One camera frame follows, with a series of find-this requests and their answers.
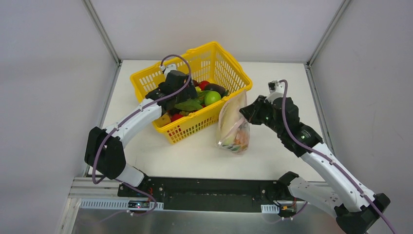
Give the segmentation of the purple eggplant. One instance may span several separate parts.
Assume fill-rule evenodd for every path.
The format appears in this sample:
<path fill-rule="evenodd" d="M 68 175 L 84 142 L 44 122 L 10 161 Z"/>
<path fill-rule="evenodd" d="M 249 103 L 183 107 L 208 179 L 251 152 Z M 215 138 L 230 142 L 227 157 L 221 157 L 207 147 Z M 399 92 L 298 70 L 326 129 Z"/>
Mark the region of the purple eggplant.
<path fill-rule="evenodd" d="M 215 91 L 221 95 L 221 97 L 224 97 L 226 95 L 226 89 L 218 84 L 215 83 L 209 83 L 204 87 L 205 91 Z"/>

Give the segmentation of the toy pineapple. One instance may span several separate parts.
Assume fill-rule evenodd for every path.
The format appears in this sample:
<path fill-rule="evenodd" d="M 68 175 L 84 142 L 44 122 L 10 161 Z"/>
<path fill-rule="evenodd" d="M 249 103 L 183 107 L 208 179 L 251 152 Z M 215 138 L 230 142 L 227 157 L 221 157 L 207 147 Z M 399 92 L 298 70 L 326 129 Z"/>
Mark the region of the toy pineapple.
<path fill-rule="evenodd" d="M 249 139 L 248 129 L 237 129 L 222 140 L 221 147 L 234 153 L 242 152 L 248 148 Z"/>

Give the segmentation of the yellow plastic basket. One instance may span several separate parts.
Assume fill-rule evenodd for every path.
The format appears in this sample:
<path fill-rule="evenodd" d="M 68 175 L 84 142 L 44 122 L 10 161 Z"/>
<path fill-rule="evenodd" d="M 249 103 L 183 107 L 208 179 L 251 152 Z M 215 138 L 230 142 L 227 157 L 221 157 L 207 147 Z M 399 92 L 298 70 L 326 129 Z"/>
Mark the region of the yellow plastic basket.
<path fill-rule="evenodd" d="M 172 98 L 159 102 L 162 114 L 153 121 L 169 143 L 178 141 L 218 121 L 230 98 L 248 91 L 253 83 L 236 59 L 218 42 L 189 49 L 180 57 L 167 57 L 130 76 L 138 101 L 156 100 L 189 85 Z"/>

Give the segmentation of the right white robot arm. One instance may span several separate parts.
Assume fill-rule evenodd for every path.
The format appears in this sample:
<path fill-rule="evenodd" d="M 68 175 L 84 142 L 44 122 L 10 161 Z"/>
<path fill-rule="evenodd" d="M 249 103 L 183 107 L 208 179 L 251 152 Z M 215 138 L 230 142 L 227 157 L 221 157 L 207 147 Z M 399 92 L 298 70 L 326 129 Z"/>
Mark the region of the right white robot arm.
<path fill-rule="evenodd" d="M 384 193 L 374 193 L 364 186 L 335 158 L 317 132 L 301 122 L 299 109 L 291 98 L 270 102 L 258 96 L 240 113 L 251 124 L 264 124 L 273 130 L 286 149 L 310 165 L 331 190 L 312 186 L 294 172 L 278 179 L 277 195 L 305 200 L 328 213 L 347 234 L 364 234 L 390 204 Z"/>

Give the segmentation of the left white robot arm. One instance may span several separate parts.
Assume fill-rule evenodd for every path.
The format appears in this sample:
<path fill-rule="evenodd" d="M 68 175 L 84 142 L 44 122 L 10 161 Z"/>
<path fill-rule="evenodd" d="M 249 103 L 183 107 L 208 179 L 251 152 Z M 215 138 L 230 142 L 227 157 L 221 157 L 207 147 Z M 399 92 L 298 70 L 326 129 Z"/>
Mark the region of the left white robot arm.
<path fill-rule="evenodd" d="M 162 73 L 166 80 L 149 91 L 131 113 L 104 129 L 94 127 L 90 130 L 85 162 L 92 168 L 94 184 L 101 182 L 96 178 L 96 172 L 100 172 L 103 178 L 128 183 L 136 197 L 148 193 L 149 185 L 143 180 L 145 173 L 126 162 L 125 147 L 148 124 L 171 110 L 175 104 L 197 96 L 190 74 L 166 67 L 162 68 Z"/>

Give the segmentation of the red bell pepper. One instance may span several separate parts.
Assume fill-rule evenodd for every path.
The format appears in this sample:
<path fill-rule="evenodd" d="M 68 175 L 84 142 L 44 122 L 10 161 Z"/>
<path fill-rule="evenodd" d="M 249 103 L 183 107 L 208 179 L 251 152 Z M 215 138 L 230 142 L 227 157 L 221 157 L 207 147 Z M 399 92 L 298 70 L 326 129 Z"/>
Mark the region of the red bell pepper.
<path fill-rule="evenodd" d="M 184 116 L 183 115 L 181 115 L 181 114 L 173 114 L 171 117 L 170 117 L 170 120 L 171 120 L 171 122 L 174 122 L 174 121 L 177 121 L 177 120 L 179 120 L 179 119 L 181 119 L 181 118 L 183 118 Z"/>

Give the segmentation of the white radish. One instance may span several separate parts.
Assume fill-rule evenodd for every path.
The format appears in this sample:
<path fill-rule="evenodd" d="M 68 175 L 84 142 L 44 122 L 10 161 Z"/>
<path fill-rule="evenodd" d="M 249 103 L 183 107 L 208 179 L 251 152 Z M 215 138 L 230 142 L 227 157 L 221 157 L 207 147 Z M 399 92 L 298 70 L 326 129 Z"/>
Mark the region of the white radish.
<path fill-rule="evenodd" d="M 220 140 L 222 141 L 230 133 L 238 129 L 237 123 L 241 119 L 239 109 L 243 107 L 243 98 L 232 98 L 222 109 Z"/>

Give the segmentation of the green leafy vegetable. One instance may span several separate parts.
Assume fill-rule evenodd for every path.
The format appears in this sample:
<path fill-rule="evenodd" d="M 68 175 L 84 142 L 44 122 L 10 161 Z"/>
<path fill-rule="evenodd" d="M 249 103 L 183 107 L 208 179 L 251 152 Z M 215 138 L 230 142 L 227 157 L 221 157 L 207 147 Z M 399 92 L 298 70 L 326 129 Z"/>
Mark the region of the green leafy vegetable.
<path fill-rule="evenodd" d="M 187 111 L 187 112 L 193 112 L 193 111 L 198 111 L 201 110 L 205 107 L 205 97 L 208 94 L 209 91 L 201 91 L 197 93 L 197 97 L 188 99 L 184 102 L 180 102 L 175 104 L 174 108 L 181 110 L 181 111 Z"/>

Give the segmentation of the green apple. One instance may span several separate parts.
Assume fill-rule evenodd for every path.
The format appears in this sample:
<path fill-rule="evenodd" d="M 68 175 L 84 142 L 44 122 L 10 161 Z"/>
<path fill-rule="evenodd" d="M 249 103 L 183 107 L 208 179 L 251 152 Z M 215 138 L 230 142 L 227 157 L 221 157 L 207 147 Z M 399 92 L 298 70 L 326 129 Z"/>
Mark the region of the green apple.
<path fill-rule="evenodd" d="M 216 91 L 208 91 L 204 97 L 204 104 L 205 106 L 212 105 L 221 100 L 220 93 Z"/>

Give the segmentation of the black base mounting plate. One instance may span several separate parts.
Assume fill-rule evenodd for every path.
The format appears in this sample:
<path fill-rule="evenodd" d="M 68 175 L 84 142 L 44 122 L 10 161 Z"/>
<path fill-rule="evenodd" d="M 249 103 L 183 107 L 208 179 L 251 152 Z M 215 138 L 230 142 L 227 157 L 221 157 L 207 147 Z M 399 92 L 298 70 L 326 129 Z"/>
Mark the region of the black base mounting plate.
<path fill-rule="evenodd" d="M 151 195 L 160 209 L 202 212 L 260 213 L 265 205 L 298 201 L 277 180 L 147 177 L 134 190 L 121 184 L 117 195 L 136 200 Z"/>

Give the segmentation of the red tomato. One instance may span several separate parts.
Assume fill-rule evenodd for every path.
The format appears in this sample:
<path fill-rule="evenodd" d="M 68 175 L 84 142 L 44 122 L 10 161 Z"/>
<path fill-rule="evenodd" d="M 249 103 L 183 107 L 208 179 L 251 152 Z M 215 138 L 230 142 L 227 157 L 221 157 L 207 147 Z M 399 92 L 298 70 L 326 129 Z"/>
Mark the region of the red tomato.
<path fill-rule="evenodd" d="M 201 81 L 201 82 L 198 83 L 198 87 L 203 91 L 203 90 L 205 90 L 205 88 L 206 88 L 206 86 L 207 86 L 208 84 L 209 84 L 208 81 L 203 80 L 203 81 Z"/>

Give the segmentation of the clear zip top bag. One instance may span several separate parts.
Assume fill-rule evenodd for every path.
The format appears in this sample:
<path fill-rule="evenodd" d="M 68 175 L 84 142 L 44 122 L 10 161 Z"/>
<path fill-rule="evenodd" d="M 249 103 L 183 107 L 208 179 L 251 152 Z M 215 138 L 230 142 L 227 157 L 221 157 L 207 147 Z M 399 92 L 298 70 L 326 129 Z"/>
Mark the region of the clear zip top bag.
<path fill-rule="evenodd" d="M 247 94 L 243 90 L 230 98 L 220 111 L 215 143 L 218 148 L 240 154 L 248 149 L 250 126 L 240 109 L 247 105 Z"/>

